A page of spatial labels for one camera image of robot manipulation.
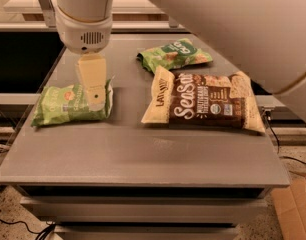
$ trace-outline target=green snack package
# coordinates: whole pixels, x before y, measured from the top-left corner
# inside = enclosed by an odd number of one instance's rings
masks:
[[[153,73],[158,66],[171,70],[213,60],[210,54],[195,48],[187,38],[165,46],[145,50],[139,53],[137,57],[141,60],[142,66]]]
[[[62,124],[71,121],[104,120],[109,117],[113,103],[111,80],[106,83],[106,103],[100,111],[90,111],[83,86],[65,88],[45,87],[34,111],[31,126]]]

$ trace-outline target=snack bag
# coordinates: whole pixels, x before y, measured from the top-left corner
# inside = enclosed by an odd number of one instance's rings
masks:
[[[212,61],[210,54],[195,48],[187,38],[148,49],[139,53],[137,57],[142,61],[142,66],[153,73],[158,66],[170,70]]]
[[[142,123],[225,126],[265,132],[251,89],[242,71],[231,76],[181,73],[158,67],[152,101]]]
[[[90,111],[83,86],[45,87],[33,114],[31,126],[62,124],[81,120],[104,120],[109,117],[113,102],[110,80],[106,83],[106,103],[100,111]]]

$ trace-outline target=floor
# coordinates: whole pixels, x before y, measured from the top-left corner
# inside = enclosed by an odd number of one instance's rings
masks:
[[[6,14],[3,10],[3,4],[8,0],[0,0],[0,22],[21,22],[22,15]],[[303,161],[306,161],[306,141],[305,145],[301,145],[303,136],[296,135],[296,142],[286,142],[279,150],[279,156],[291,156]],[[306,172],[306,166],[292,160],[281,160],[282,163],[290,170]],[[8,222],[25,221],[29,228],[33,231],[39,232],[47,225],[37,220],[31,213],[26,211],[20,204],[21,194],[13,187],[7,186],[0,191],[0,218]],[[239,235],[236,240],[282,240],[280,226],[277,220],[274,206],[270,195],[266,197],[268,203],[267,210],[258,215],[254,220],[241,224],[238,226]],[[33,240],[36,235],[29,233],[23,224],[5,225],[0,223],[0,240],[19,239],[19,240]]]

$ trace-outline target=gray tabletop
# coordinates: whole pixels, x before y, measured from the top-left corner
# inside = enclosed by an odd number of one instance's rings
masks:
[[[116,34],[103,50],[113,81],[110,118],[35,129],[27,119],[0,167],[0,183],[22,185],[286,186],[270,139],[248,131],[141,124],[153,75],[138,52],[189,37],[214,62],[187,68],[229,75],[237,69],[192,35]],[[78,55],[64,53],[48,85],[77,82]]]

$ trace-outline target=bag of chips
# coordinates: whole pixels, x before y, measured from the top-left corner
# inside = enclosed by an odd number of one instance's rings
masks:
[[[31,126],[108,118],[113,102],[113,89],[110,82],[109,80],[106,83],[106,102],[100,111],[89,110],[83,86],[80,84],[65,88],[45,87],[33,114]]]
[[[181,73],[157,67],[152,101],[142,123],[225,126],[265,132],[251,88],[242,71],[231,76]]]
[[[139,53],[137,57],[141,60],[142,66],[153,73],[158,66],[170,70],[212,61],[210,54],[195,48],[187,38],[148,49]]]

